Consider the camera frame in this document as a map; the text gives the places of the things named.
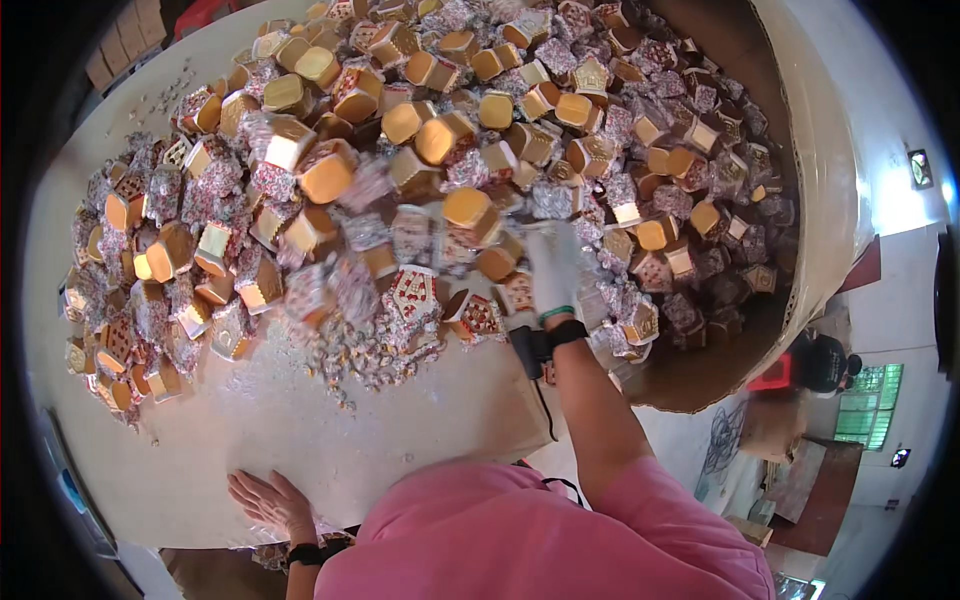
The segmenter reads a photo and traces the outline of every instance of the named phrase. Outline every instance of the black shirt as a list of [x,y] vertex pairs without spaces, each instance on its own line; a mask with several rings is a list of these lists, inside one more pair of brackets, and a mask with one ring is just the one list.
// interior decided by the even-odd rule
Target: black shirt
[[847,372],[847,354],[843,344],[828,335],[817,336],[812,342],[806,332],[791,348],[794,367],[793,380],[811,392],[825,394],[840,387]]

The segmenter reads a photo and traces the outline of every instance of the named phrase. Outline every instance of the stack of cardboard boxes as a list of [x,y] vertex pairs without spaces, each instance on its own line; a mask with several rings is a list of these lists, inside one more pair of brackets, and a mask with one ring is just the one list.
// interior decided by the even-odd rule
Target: stack of cardboard boxes
[[166,36],[160,0],[134,0],[108,26],[87,61],[86,75],[94,87],[103,91]]

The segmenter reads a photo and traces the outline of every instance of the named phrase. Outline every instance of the pink shirt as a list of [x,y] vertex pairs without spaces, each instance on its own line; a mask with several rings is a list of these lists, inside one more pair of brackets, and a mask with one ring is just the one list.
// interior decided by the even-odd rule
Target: pink shirt
[[400,480],[316,598],[774,598],[763,552],[654,458],[580,508],[531,468],[447,463]]

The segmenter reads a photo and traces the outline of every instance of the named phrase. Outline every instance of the hand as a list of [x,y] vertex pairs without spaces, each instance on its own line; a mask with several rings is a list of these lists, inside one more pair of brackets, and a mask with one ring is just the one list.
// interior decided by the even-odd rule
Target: hand
[[272,470],[267,483],[238,469],[227,481],[230,495],[248,517],[285,531],[291,546],[317,543],[310,501],[286,477]]
[[526,245],[533,267],[534,307],[538,315],[563,306],[572,309],[577,285],[577,240],[573,228],[565,221],[537,223],[526,229]]

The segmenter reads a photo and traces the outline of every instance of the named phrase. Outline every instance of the black wristband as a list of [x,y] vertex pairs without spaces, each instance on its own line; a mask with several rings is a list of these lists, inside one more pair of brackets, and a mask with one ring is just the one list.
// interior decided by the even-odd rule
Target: black wristband
[[324,552],[320,546],[315,543],[297,544],[287,554],[287,568],[296,561],[302,564],[323,564],[328,559],[328,553]]
[[556,349],[557,346],[589,337],[589,334],[584,324],[571,319],[550,329],[547,332],[547,336],[550,338],[550,352],[553,353],[553,350]]

